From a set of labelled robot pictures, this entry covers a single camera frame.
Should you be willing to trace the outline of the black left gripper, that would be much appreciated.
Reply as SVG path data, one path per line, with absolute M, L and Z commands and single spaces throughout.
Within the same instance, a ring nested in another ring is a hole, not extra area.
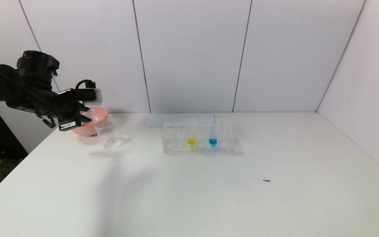
M 80 114 L 80 112 L 87 112 L 90 108 L 86 107 L 84 102 L 71 102 L 67 104 L 60 104 L 53 101 L 51 104 L 51 126 L 56 125 L 55 120 L 58 121 L 59 131 L 68 131 L 78 127 L 81 123 L 89 123 L 93 119 L 89 114 Z

